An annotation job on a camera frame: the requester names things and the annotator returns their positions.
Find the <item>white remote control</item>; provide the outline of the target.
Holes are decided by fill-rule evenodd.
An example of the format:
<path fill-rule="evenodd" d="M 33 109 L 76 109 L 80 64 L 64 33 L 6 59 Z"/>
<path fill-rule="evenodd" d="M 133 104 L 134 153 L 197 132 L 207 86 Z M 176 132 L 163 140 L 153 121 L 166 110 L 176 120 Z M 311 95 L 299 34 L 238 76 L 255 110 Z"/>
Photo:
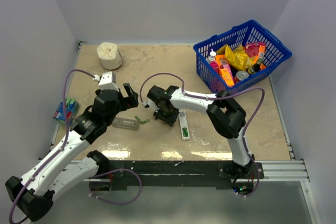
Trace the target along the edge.
<path fill-rule="evenodd" d="M 185 113 L 184 110 L 179 110 L 178 119 L 179 119 L 179 122 L 180 122 L 182 140 L 187 141 L 187 140 L 190 139 L 190 133 L 189 133 L 189 129 L 188 129 L 186 113 Z"/>

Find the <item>grey remote control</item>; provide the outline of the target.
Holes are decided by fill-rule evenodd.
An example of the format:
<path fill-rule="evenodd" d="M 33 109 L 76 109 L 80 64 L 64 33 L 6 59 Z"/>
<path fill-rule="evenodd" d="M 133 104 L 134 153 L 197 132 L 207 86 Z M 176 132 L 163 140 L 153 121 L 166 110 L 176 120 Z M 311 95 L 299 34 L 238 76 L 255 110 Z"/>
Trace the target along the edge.
<path fill-rule="evenodd" d="M 125 129 L 125 130 L 138 130 L 140 125 L 140 122 L 138 120 L 133 119 L 125 119 L 125 118 L 119 118 L 116 117 L 113 122 L 112 126 L 119 128 L 119 129 Z"/>

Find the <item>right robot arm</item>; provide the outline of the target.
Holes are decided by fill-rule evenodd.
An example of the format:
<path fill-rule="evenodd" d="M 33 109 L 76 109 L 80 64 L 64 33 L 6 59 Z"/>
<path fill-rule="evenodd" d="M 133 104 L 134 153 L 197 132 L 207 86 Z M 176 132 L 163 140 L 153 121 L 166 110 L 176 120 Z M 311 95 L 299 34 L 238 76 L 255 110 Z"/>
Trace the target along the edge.
<path fill-rule="evenodd" d="M 177 86 L 169 86 L 165 90 L 153 86 L 142 104 L 153 109 L 154 117 L 169 126 L 185 109 L 206 114 L 215 131 L 229 143 L 233 162 L 231 172 L 239 178 L 246 178 L 252 173 L 254 156 L 245 137 L 246 112 L 228 92 L 201 94 L 187 92 Z"/>

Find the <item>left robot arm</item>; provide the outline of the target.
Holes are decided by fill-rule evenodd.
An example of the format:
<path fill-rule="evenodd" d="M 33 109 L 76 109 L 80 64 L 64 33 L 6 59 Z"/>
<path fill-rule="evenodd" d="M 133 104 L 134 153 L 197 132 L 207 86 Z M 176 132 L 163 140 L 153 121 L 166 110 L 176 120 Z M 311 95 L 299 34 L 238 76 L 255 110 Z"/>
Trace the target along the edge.
<path fill-rule="evenodd" d="M 30 221 L 41 219 L 51 209 L 56 197 L 51 185 L 56 177 L 74 157 L 107 131 L 119 112 L 139 105 L 139 95 L 130 84 L 124 83 L 123 87 L 127 97 L 123 97 L 120 89 L 98 89 L 93 104 L 75 119 L 59 144 L 29 172 L 21 177 L 11 176 L 6 181 L 13 209 L 19 208 Z"/>

